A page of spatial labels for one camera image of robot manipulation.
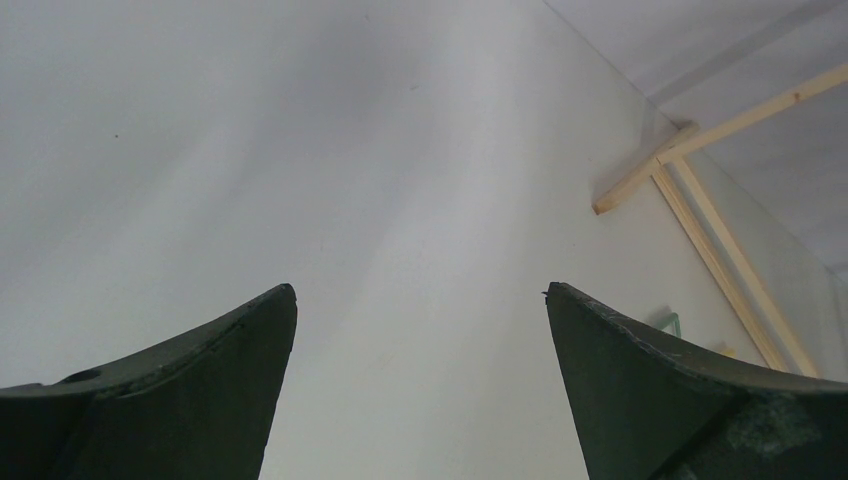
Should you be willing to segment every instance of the wooden frame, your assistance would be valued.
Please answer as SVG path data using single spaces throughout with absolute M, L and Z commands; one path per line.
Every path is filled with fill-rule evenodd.
M 751 336 L 766 364 L 772 369 L 787 371 L 786 359 L 772 340 L 768 330 L 761 324 L 749 299 L 743 293 L 745 290 L 740 287 L 732 270 L 719 254 L 719 249 L 712 243 L 706 230 L 688 204 L 686 197 L 678 189 L 672 176 L 666 170 L 665 165 L 674 163 L 677 166 L 681 182 L 703 215 L 707 226 L 715 234 L 720 246 L 727 253 L 733 268 L 738 272 L 747 291 L 751 293 L 751 296 L 759 305 L 763 316 L 774 329 L 795 365 L 802 374 L 810 377 L 819 376 L 818 368 L 801 345 L 774 299 L 769 295 L 765 284 L 742 252 L 730 229 L 718 214 L 706 190 L 689 166 L 686 155 L 845 82 L 848 82 L 848 64 L 840 65 L 808 80 L 700 134 L 697 124 L 688 124 L 638 167 L 625 175 L 609 191 L 601 195 L 592 205 L 596 214 L 606 213 L 632 196 L 648 178 L 652 178 L 734 312 L 736 312 L 745 330 Z
M 675 137 L 672 137 L 666 145 L 660 147 L 657 152 L 654 152 L 653 155 L 643 161 L 636 169 L 628 173 L 614 187 L 601 195 L 592 205 L 592 209 L 598 215 L 612 210 L 633 195 L 638 186 L 661 166 L 733 135 L 739 130 L 750 127 L 757 122 L 765 120 L 820 93 L 826 92 L 846 81 L 848 81 L 848 64 L 840 65 L 827 73 L 808 80 L 792 90 L 783 92 L 700 135 L 693 136 L 692 134 L 694 132 L 691 129 L 687 130 L 687 128 L 684 128 Z

